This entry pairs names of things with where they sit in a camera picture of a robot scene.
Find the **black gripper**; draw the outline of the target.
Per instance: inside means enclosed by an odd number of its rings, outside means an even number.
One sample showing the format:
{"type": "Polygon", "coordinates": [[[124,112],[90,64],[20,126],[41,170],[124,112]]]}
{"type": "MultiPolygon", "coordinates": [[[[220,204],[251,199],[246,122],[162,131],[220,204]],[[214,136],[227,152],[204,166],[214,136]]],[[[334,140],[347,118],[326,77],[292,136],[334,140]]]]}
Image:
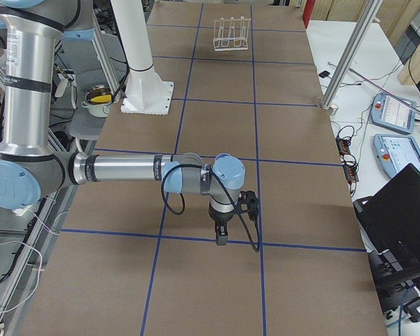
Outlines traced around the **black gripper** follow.
{"type": "Polygon", "coordinates": [[[215,209],[209,209],[209,215],[215,223],[216,245],[226,245],[228,241],[228,222],[232,220],[234,212],[222,213],[215,209]]]}

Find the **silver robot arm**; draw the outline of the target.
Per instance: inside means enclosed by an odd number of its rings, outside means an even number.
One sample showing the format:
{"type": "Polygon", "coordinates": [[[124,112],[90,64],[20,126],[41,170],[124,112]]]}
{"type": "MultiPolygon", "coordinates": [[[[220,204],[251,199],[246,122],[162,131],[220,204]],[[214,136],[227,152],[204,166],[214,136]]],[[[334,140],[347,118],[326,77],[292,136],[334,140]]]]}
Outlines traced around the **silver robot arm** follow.
{"type": "Polygon", "coordinates": [[[163,193],[210,198],[216,243],[228,240],[228,221],[241,211],[243,163],[220,154],[100,156],[48,146],[55,44],[69,33],[94,36],[91,1],[2,1],[7,28],[0,207],[20,209],[61,188],[100,181],[159,181],[163,193]]]}

